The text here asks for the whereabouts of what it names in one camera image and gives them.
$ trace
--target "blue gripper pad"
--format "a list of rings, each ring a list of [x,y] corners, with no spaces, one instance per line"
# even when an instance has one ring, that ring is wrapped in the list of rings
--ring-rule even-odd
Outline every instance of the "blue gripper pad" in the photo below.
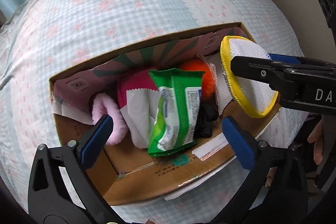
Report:
[[[289,64],[301,64],[301,62],[295,57],[290,55],[281,55],[281,54],[269,54],[272,61],[280,61]]]
[[[231,116],[225,117],[222,120],[222,130],[241,166],[244,169],[252,170],[258,152],[255,138],[249,132],[241,129],[236,120]]]
[[[94,165],[112,130],[113,120],[111,116],[103,115],[95,126],[80,139],[77,151],[80,155],[82,168],[89,169]]]

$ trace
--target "pink fuzzy object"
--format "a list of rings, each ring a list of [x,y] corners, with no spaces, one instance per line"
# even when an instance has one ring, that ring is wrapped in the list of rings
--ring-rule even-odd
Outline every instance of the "pink fuzzy object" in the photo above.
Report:
[[[120,143],[122,139],[125,138],[126,133],[128,132],[128,127],[114,100],[106,93],[99,93],[93,100],[93,123],[96,124],[103,114],[108,114],[113,119],[113,131],[106,144],[115,145]]]

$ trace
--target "bed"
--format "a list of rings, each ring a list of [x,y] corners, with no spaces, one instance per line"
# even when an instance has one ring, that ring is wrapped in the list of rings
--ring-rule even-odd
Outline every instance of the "bed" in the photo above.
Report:
[[[27,210],[36,147],[59,146],[48,80],[105,52],[167,33],[243,22],[270,53],[302,56],[290,24],[271,0],[28,0],[0,31],[0,176]],[[307,113],[281,108],[261,135],[287,147]],[[248,172],[237,160],[172,200],[113,207],[127,222],[210,221]],[[78,197],[65,178],[75,203]]]

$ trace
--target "yellow and white sponge pad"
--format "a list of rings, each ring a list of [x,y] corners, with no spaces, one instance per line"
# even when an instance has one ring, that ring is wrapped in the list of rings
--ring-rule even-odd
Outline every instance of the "yellow and white sponge pad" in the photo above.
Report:
[[[220,45],[223,73],[233,98],[250,117],[263,118],[273,108],[278,92],[266,83],[236,77],[230,69],[236,55],[271,58],[262,47],[244,37],[226,36]]]

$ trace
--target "yellow trim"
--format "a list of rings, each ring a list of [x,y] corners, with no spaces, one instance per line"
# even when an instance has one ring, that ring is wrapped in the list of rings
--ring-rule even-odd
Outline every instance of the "yellow trim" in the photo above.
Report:
[[[237,78],[231,71],[231,60],[232,56],[230,54],[230,44],[229,39],[230,38],[238,38],[238,39],[244,39],[251,43],[253,43],[251,40],[245,38],[245,37],[237,37],[237,36],[226,36],[223,38],[223,41],[220,45],[220,57],[223,64],[223,69],[225,71],[226,79],[229,85],[229,88],[231,90],[232,96],[237,101],[237,103],[242,107],[242,109],[245,111],[247,115],[249,115],[252,118],[263,118],[265,117],[273,108],[277,97],[278,92],[275,92],[275,95],[271,101],[271,104],[262,112],[259,113],[250,103],[250,101],[245,97],[244,93],[242,92]]]

